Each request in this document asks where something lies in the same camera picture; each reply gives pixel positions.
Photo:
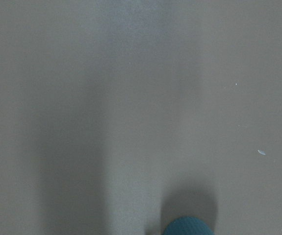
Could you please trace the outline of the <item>blue mug yellow inside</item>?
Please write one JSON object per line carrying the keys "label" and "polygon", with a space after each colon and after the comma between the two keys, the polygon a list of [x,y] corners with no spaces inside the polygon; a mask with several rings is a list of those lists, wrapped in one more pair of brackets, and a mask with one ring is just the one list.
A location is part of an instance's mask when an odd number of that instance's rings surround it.
{"label": "blue mug yellow inside", "polygon": [[214,235],[212,229],[202,220],[183,216],[170,222],[164,229],[163,235]]}

